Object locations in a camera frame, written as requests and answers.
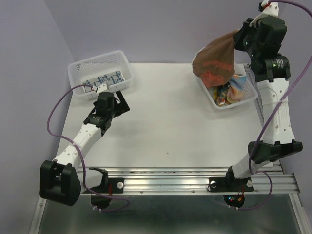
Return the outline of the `blue white patterned towel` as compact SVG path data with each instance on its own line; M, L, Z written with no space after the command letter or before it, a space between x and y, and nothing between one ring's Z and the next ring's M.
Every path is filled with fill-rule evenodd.
M82 80L81 84L92 85L99 87L106 83L111 92L121 91L127 88L126 80L121 71L113 71L97 76L89 76Z

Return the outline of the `brown bear towel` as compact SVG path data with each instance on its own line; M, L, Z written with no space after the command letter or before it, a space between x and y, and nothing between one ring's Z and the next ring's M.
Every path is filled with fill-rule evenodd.
M206 45L192 61L193 74L206 88L226 84L234 75L234 30Z

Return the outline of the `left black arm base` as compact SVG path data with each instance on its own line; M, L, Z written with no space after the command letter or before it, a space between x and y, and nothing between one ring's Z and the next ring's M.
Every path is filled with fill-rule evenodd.
M124 178L110 177L108 171L91 167L86 171L86 185L97 193L122 194L124 190Z

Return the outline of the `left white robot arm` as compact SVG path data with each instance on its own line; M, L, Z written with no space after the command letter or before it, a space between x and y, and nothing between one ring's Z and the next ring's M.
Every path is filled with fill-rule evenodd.
M109 178L105 169L85 166L84 158L111 127L112 120L130 110L121 91L99 92L94 107L74 139L53 160L40 167L41 198L73 206L84 192L104 198L94 208L104 211L116 194L123 193L124 178Z

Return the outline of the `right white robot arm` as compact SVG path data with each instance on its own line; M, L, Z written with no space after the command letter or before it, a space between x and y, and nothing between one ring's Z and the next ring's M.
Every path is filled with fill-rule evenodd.
M224 178L229 190L236 190L242 179L264 165L303 149L302 142L295 139L290 121L290 63L279 53L286 32L282 19L265 16L248 18L233 36L234 48L248 53L251 59L250 68L260 92L265 123L258 139L249 143L248 154L229 168Z

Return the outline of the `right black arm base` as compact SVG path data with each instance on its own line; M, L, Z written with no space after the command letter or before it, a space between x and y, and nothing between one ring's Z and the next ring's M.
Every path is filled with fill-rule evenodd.
M229 181L226 177L210 177L207 190L212 193L238 193L253 192L254 188L251 178Z

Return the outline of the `left white plastic basket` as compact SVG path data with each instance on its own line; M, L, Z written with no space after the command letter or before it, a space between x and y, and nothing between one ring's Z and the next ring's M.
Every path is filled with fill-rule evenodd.
M122 51L113 51L74 62L68 66L67 71L71 87L81 85L82 80L89 76L93 77L113 71L122 72L127 88L134 78L130 63Z

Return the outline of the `white plastic basket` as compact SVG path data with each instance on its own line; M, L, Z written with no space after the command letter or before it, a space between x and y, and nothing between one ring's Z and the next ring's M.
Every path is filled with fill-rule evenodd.
M67 71L71 87L81 85L82 80L89 76L93 77L113 71L122 72L127 88L134 78L130 63L122 51L113 51L74 62L68 66Z
M230 109L252 102L258 98L258 93L248 79L243 64L234 65L235 74L224 85L207 88L204 82L198 78L210 104L218 110Z

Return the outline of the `right white plastic basket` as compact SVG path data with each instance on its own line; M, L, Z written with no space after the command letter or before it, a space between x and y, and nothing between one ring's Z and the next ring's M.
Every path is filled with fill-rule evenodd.
M234 65L235 74L224 85L207 88L204 82L198 78L210 104L218 110L230 109L252 102L258 98L258 93L248 79L243 64Z

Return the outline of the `light blue colourful towel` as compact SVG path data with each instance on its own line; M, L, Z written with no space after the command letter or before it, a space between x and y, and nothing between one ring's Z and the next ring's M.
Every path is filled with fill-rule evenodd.
M233 75L226 84L214 87L213 100L219 107L236 104L244 96L244 85L247 81L246 75Z

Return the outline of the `right aluminium side rail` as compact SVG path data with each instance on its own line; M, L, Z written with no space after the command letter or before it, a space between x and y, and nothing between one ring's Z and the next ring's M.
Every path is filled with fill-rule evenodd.
M246 75L247 75L248 81L251 83L251 86L255 89L255 92L256 92L256 94L257 94L257 98L256 98L254 101L252 101L252 104L255 105L255 108L256 108L256 111L257 111L257 114L258 114L258 119L259 119L260 126L261 126L259 132L261 132L261 129L262 129L262 127L264 126L264 117L263 117L263 109L262 109L262 100L261 100L261 97L260 97L260 94L259 94L258 87L257 87L257 85L256 85L256 83L255 83L254 74L253 74L253 72L251 71L251 68L249 67L249 64L244 63L243 66L244 66L244 69L245 69L245 71L246 71ZM254 137L251 141L256 141L257 138L258 138L258 136ZM280 166L280 159L277 159L277 160L275 160L275 161L273 161L273 162L271 162L271 163L272 163L273 166L275 166L275 165L279 165L279 166ZM267 164L264 164L262 167L264 167L264 166L266 166L266 167L273 167L273 166L269 166L268 163L267 163ZM250 170L249 170L249 168L248 168L248 174L254 175L254 174L255 174L255 171L257 171L257 170L259 170L259 169L260 169L260 168L258 168L258 169L253 169L253 172L250 173Z

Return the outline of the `aluminium mounting rail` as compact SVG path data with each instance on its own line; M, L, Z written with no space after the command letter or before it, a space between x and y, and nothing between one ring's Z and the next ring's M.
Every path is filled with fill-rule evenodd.
M109 177L124 179L125 196L210 195L211 177L224 177L226 167L107 167ZM252 195L298 194L293 174L284 174L280 166L265 167L266 174L252 176Z

